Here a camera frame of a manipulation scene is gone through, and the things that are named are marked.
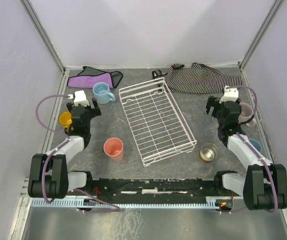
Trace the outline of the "lilac textured mug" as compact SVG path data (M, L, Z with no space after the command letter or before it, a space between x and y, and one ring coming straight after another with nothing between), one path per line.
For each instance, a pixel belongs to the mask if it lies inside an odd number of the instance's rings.
M247 104L247 103L245 103L245 102L241 102L240 104L239 104L240 106L241 106L241 113L240 113L240 115L239 115L239 117L238 117L238 122L239 123L242 123L242 122L245 122L245 121L247 121L247 120L249 120L251 117L252 117L252 115L253 115L253 113L254 113L254 110L253 110L253 108L249 105L249 104ZM248 126L248 127L254 127L255 125L257 124L257 121L256 121L256 119L255 118L253 118L249 123L247 123L246 125Z

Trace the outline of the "light blue textured mug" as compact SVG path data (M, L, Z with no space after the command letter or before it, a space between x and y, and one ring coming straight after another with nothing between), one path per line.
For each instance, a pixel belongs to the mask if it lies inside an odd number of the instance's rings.
M105 82L96 83L93 86L92 91L99 104L105 105L109 102L116 101L115 95L111 92L109 85Z

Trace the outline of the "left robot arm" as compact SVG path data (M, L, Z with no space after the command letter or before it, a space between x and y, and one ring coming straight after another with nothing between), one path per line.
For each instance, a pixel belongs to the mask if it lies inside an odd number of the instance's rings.
M66 104L72 123L64 129L67 138L47 153L36 153L31 159L28 195L31 198L44 198L47 203L53 199L63 199L66 194L82 188L92 179L88 171L68 173L68 162L83 151L91 140L91 120L101 115L95 98L93 106Z

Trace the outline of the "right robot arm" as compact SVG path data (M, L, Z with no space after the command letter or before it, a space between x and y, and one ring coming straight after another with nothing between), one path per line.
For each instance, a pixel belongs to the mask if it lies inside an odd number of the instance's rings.
M210 96L205 109L217 119L219 140L246 169L244 177L234 171L219 171L215 178L220 187L241 196L249 210L286 209L286 168L271 162L250 143L238 121L240 100L222 102L219 97Z

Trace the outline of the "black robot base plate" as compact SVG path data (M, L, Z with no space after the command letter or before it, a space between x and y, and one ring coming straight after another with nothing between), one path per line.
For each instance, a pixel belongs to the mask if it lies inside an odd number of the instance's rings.
M214 180L121 179L93 180L83 191L111 204L204 204L206 199L242 200Z

